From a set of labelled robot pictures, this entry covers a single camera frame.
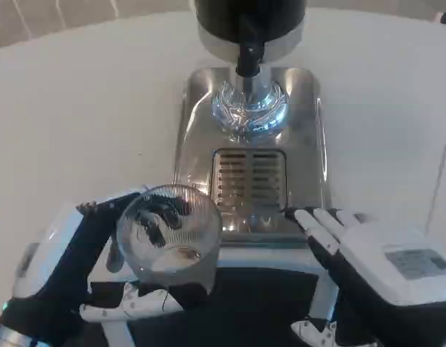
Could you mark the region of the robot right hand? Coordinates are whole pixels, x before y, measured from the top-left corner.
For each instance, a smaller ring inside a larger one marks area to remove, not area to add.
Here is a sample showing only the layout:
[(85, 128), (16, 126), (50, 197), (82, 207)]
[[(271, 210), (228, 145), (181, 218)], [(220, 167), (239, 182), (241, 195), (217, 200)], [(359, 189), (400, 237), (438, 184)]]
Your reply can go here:
[(381, 346), (446, 346), (446, 250), (366, 213), (290, 207), (319, 264)]

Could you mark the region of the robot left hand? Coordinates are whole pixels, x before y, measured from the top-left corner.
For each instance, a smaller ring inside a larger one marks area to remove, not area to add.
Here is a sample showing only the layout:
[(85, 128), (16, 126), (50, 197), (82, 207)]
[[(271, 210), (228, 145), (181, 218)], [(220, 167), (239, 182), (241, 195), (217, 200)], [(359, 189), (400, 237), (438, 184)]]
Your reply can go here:
[(83, 332), (88, 278), (121, 214), (143, 192), (70, 205), (28, 246), (0, 316), (0, 346), (63, 346)]

